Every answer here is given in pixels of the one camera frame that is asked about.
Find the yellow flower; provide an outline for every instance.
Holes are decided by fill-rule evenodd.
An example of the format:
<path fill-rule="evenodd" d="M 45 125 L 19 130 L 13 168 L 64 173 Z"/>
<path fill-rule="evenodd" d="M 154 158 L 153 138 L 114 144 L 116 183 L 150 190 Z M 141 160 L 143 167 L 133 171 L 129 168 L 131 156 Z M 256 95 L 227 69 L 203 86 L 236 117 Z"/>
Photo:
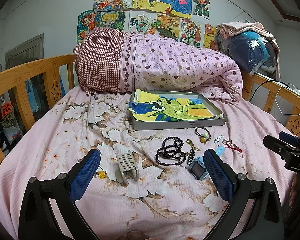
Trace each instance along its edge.
<path fill-rule="evenodd" d="M 105 171 L 98 171 L 98 177 L 100 179 L 105 179 L 107 177 L 106 172 Z"/>

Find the door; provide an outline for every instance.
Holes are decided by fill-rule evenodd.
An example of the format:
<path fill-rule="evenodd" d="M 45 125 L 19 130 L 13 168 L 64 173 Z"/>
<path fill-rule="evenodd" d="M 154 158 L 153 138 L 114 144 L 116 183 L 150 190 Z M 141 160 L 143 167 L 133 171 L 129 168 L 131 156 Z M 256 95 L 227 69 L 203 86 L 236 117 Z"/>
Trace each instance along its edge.
<path fill-rule="evenodd" d="M 6 69 L 43 58 L 43 34 L 36 36 L 14 49 L 8 51 L 4 55 Z M 26 81 L 26 88 L 29 103 L 37 121 L 49 111 L 48 101 L 43 83 L 43 74 L 37 75 Z M 22 133 L 26 133 L 23 122 L 16 104 L 16 98 L 13 89 L 9 90 L 11 104 L 15 109 L 15 116 Z"/>

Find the screw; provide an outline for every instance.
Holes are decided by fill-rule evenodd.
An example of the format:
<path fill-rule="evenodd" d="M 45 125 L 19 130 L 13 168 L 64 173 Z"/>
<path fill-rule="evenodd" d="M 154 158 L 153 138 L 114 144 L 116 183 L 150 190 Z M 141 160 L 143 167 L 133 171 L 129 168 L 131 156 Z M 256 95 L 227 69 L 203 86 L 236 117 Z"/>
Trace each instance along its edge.
<path fill-rule="evenodd" d="M 36 177 L 31 177 L 31 178 L 29 179 L 29 182 L 30 182 L 30 183 L 34 183 L 36 179 L 37 179 Z"/>
<path fill-rule="evenodd" d="M 65 174 L 65 173 L 60 173 L 60 174 L 58 175 L 58 179 L 65 179 L 66 176 L 67 176 L 67 174 Z"/>
<path fill-rule="evenodd" d="M 267 181 L 268 181 L 268 183 L 270 183 L 270 184 L 273 184 L 273 183 L 274 183 L 273 179 L 271 179 L 271 178 L 268 178 Z"/>
<path fill-rule="evenodd" d="M 246 179 L 246 175 L 244 175 L 242 173 L 239 173 L 238 174 L 238 179 L 245 180 Z"/>

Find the wooden bed frame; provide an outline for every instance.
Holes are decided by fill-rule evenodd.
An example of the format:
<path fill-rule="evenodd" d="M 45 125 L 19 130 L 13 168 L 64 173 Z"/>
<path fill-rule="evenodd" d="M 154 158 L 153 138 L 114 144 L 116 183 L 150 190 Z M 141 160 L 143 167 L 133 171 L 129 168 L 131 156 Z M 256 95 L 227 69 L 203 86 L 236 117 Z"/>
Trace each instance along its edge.
<path fill-rule="evenodd" d="M 44 87 L 46 96 L 51 109 L 61 99 L 61 87 L 59 78 L 59 67 L 67 65 L 68 68 L 68 81 L 69 88 L 74 88 L 74 73 L 73 73 L 74 54 L 39 59 L 29 63 L 25 63 L 0 73 L 0 96 L 9 89 L 14 90 L 18 109 L 24 124 L 28 131 L 34 124 L 34 116 L 28 101 L 26 92 L 25 81 L 36 75 L 43 73 Z M 265 77 L 255 74 L 249 76 L 247 73 L 242 72 L 243 77 L 243 92 L 242 97 L 249 100 L 253 84 L 260 85 L 267 81 Z M 270 112 L 274 103 L 275 95 L 281 87 L 275 82 L 269 82 L 263 85 L 269 90 L 268 98 L 264 107 L 264 111 Z M 291 114 L 300 114 L 300 96 L 293 93 L 289 89 L 281 88 L 279 96 L 286 99 L 293 104 Z M 300 116 L 291 116 L 286 124 L 286 128 L 297 136 L 300 136 Z M 0 164 L 5 158 L 0 149 Z"/>

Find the gold chain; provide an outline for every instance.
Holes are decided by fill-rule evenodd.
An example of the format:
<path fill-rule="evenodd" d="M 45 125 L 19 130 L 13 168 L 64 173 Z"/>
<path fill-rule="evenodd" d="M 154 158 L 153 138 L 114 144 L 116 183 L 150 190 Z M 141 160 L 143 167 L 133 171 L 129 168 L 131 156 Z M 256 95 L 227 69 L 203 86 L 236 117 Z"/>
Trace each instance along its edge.
<path fill-rule="evenodd" d="M 191 147 L 192 149 L 201 152 L 200 149 L 198 149 L 198 148 L 196 148 L 196 147 L 194 146 L 194 144 L 193 144 L 193 142 L 192 142 L 191 140 L 187 139 L 187 140 L 186 140 L 186 143 L 189 144 L 190 147 Z"/>

